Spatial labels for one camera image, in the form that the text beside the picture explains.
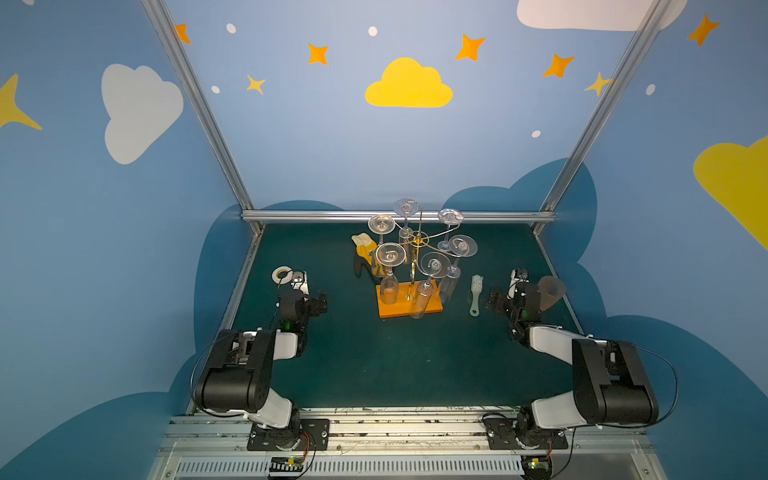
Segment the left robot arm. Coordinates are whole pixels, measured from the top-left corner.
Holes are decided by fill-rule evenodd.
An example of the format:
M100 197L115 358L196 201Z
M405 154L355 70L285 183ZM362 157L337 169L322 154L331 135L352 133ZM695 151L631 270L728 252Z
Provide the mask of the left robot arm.
M292 288L278 297L276 327L221 331L201 373L192 378L195 406L211 416L248 420L249 451L325 451L330 421L305 419L293 401L271 387L271 381L274 363L300 357L310 319L327 310L325 292L312 297Z

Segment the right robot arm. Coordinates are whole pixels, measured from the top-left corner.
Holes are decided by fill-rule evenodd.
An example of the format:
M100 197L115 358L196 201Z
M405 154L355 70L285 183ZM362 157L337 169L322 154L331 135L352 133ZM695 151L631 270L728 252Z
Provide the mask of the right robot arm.
M539 282L514 278L505 291L492 290L487 306L507 320L508 333L522 346L571 367L572 389L520 408L513 431L523 448L536 449L567 430L590 426L647 428L669 418L680 398L679 374L671 361L631 342L599 339L546 324L542 314L566 293L552 276ZM640 354L669 365L674 397L662 414Z

